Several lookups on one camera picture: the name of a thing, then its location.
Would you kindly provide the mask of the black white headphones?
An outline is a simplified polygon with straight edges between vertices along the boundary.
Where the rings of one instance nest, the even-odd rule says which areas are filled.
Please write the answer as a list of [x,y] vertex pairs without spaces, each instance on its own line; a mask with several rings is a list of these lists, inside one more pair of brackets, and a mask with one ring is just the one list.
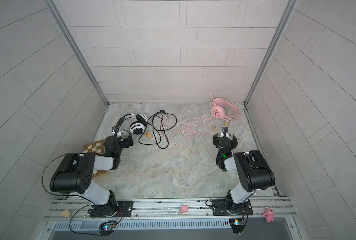
[[142,113],[131,113],[122,116],[114,126],[113,133],[117,134],[121,128],[122,123],[129,118],[136,119],[136,121],[130,125],[130,132],[137,136],[142,135],[148,126],[148,117]]

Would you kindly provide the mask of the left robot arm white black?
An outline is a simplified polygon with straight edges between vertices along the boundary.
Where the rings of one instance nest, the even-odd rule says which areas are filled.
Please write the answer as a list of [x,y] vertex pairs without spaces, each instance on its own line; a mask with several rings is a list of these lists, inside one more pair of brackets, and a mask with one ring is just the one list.
[[50,180],[50,190],[78,196],[92,203],[88,210],[91,218],[130,217],[134,202],[118,202],[113,191],[93,181],[93,171],[116,170],[123,149],[133,145],[132,134],[119,130],[105,139],[103,155],[92,152],[66,154]]

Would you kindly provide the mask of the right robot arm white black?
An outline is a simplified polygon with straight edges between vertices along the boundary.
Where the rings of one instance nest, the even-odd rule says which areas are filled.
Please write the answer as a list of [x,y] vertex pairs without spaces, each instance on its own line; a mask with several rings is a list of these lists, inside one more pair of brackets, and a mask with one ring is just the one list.
[[249,198],[257,190],[266,190],[275,185],[274,173],[259,150],[233,153],[237,137],[223,127],[220,135],[215,134],[213,144],[218,149],[216,165],[224,172],[236,171],[238,184],[226,194],[224,200],[213,200],[215,216],[251,216],[253,211]]

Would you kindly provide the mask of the pink headphones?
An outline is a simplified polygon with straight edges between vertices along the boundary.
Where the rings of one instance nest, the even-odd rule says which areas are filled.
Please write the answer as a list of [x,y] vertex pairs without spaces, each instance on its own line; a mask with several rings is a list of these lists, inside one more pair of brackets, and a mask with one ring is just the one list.
[[[227,122],[236,122],[240,119],[241,112],[237,105],[232,102],[226,101],[224,98],[214,98],[211,92],[209,92],[209,94],[212,97],[210,108],[213,117],[225,120]],[[232,114],[227,115],[225,108],[231,109]]]

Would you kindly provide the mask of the small wooden block centre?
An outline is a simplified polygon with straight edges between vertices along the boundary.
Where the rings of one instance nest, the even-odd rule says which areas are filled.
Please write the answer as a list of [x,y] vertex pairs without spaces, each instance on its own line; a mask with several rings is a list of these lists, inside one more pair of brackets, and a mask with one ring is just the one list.
[[150,140],[153,138],[153,135],[150,132],[145,132],[145,136]]

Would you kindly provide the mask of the wooden chessboard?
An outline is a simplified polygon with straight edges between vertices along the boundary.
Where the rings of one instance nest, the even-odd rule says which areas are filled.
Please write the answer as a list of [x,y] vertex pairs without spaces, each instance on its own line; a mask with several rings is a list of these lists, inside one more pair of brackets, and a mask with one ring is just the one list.
[[[104,140],[100,140],[84,145],[83,153],[90,153],[90,152],[104,154],[105,153]],[[94,170],[93,180],[97,180],[107,175],[108,175],[108,170]]]

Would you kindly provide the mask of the pink pig toy centre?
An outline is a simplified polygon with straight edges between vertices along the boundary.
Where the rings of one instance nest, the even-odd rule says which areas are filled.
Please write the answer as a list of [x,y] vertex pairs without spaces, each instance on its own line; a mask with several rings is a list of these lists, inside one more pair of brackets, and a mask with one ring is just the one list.
[[184,214],[184,213],[188,213],[188,211],[189,211],[189,206],[181,204],[181,206],[179,207],[179,212],[181,214]]

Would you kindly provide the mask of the pink pig toy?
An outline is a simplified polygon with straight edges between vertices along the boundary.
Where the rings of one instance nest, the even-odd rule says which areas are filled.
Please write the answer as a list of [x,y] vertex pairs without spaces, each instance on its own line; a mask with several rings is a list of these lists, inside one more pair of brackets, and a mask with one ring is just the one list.
[[184,214],[184,213],[188,213],[188,211],[189,211],[189,206],[181,204],[181,206],[179,207],[179,212],[181,214]]
[[265,212],[262,215],[267,223],[272,223],[274,221],[274,212],[271,208],[266,207]]

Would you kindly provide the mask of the right circuit board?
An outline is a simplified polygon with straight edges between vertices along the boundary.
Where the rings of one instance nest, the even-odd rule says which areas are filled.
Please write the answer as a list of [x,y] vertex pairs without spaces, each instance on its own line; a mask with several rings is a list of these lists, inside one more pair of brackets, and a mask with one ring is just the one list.
[[232,229],[232,232],[234,234],[241,234],[246,226],[246,221],[245,219],[229,219],[229,225]]

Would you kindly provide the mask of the circuit board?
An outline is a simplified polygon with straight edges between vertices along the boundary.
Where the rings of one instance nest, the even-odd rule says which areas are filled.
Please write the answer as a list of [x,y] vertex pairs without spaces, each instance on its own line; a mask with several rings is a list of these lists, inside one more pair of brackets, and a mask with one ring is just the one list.
[[229,219],[229,225],[232,229],[232,232],[234,234],[241,234],[246,226],[246,221],[245,219]]
[[99,226],[100,231],[113,231],[117,225],[117,221],[104,222]]

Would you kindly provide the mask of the pink pig toy right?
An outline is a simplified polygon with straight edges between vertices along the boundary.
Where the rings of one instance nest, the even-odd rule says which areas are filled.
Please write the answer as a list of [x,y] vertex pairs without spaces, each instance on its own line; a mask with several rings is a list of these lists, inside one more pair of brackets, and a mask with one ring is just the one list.
[[266,207],[265,212],[262,215],[267,223],[272,223],[274,221],[274,212],[271,208]]

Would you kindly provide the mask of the left circuit board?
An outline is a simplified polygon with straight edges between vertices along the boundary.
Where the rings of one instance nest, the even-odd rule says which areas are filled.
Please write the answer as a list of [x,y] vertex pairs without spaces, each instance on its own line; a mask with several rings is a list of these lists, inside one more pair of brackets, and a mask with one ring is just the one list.
[[113,231],[117,225],[117,221],[104,222],[99,226],[100,231]]

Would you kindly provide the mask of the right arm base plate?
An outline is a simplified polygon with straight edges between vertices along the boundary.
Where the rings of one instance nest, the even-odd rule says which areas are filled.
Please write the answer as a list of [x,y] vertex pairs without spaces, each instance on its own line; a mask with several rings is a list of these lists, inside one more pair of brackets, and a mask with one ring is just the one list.
[[252,216],[251,202],[235,204],[229,199],[212,200],[212,211],[214,216]]

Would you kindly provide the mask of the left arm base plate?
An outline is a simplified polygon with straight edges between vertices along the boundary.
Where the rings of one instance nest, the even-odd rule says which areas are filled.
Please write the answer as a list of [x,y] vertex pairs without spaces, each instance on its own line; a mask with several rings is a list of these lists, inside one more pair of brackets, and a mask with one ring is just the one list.
[[90,218],[130,217],[133,201],[109,201],[104,205],[93,206],[88,210]]

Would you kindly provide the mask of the aluminium rail frame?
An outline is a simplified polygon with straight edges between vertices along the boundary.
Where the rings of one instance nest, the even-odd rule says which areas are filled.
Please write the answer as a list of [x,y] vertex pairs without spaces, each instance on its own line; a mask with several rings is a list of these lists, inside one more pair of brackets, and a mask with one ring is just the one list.
[[[207,219],[207,218],[233,218],[234,216],[214,216],[211,201],[205,202],[205,198],[189,199],[134,199],[132,200],[133,210],[130,217],[125,220],[146,220],[146,219]],[[252,197],[250,198],[253,215],[249,218],[261,218],[265,208],[269,207],[274,212],[274,217],[296,217],[296,212],[292,202],[288,197]],[[188,205],[188,213],[181,214],[179,207],[181,204]],[[60,216],[64,210],[71,211],[75,220],[90,220],[88,209],[91,204],[86,201],[55,200],[51,203],[43,220],[56,221],[67,220]]]

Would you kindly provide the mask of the beige wooden piece on rail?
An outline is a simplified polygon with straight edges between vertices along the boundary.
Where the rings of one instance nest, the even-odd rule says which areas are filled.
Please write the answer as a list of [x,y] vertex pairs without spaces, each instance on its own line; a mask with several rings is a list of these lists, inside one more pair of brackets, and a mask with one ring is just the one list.
[[72,213],[69,210],[64,210],[60,213],[60,216],[63,218],[71,218],[72,217]]

